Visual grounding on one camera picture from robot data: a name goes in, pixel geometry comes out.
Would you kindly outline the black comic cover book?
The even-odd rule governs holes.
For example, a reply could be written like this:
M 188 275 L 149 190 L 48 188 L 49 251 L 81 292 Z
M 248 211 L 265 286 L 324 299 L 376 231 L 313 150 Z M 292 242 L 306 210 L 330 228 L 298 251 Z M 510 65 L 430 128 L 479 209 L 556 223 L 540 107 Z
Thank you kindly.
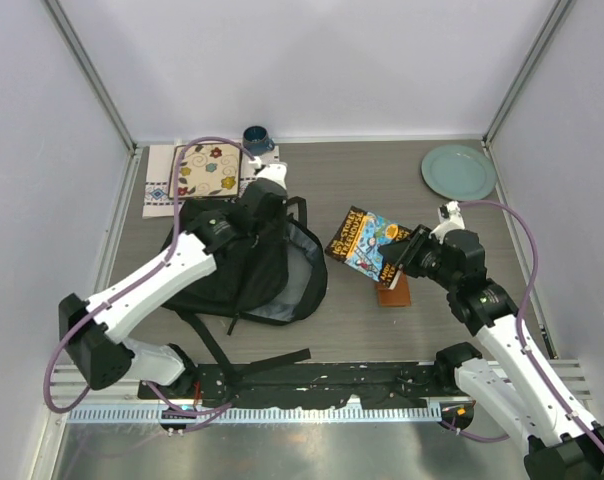
M 383 246 L 407 240 L 411 230 L 371 211 L 351 206 L 324 252 L 330 258 L 393 289 L 399 268 L 384 259 Z

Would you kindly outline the black fabric backpack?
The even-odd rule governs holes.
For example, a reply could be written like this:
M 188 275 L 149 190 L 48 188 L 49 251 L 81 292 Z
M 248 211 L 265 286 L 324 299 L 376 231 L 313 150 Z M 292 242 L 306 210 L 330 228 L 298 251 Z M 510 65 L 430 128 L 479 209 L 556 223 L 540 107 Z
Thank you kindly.
M 231 320 L 232 332 L 239 320 L 285 326 L 312 315 L 323 301 L 328 271 L 318 237 L 308 229 L 307 205 L 295 196 L 277 204 L 275 211 L 260 218 L 236 202 L 188 201 L 180 211 L 183 229 L 213 213 L 223 213 L 231 226 L 249 235 L 214 253 L 217 269 L 166 301 L 163 307 L 175 312 L 200 336 L 229 385 L 244 377 L 302 362 L 311 358 L 309 349 L 234 365 L 216 342 L 201 316 Z

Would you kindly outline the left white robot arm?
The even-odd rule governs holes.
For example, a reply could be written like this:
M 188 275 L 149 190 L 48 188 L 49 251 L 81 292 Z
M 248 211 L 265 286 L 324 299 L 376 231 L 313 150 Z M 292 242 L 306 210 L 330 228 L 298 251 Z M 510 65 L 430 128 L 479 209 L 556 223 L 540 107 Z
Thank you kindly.
M 89 389 L 128 377 L 149 381 L 172 398 L 187 397 L 197 370 L 174 344 L 135 341 L 131 331 L 159 307 L 183 315 L 233 314 L 273 294 L 257 277 L 287 259 L 287 190 L 281 180 L 250 183 L 237 202 L 188 201 L 179 228 L 158 256 L 87 300 L 59 304 L 60 339 Z

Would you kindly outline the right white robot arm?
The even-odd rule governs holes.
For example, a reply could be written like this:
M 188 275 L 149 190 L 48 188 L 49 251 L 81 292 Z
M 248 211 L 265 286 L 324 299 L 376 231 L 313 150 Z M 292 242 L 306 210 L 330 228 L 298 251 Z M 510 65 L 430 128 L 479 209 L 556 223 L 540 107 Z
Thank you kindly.
M 437 236 L 430 229 L 399 232 L 381 247 L 405 274 L 443 287 L 452 314 L 498 362 L 498 376 L 470 344 L 436 355 L 439 391 L 476 400 L 518 446 L 531 479 L 604 479 L 604 425 L 553 370 L 504 288 L 487 275 L 485 250 L 465 229 Z

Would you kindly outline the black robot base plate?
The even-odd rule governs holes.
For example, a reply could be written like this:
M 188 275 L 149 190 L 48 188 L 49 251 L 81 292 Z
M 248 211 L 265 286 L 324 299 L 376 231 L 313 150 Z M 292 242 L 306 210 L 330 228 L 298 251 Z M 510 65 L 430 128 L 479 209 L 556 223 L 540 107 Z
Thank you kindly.
M 257 371 L 249 364 L 201 364 L 188 391 L 206 407 L 340 409 L 355 396 L 366 409 L 423 407 L 428 398 L 465 397 L 439 366 L 418 362 L 295 363 Z

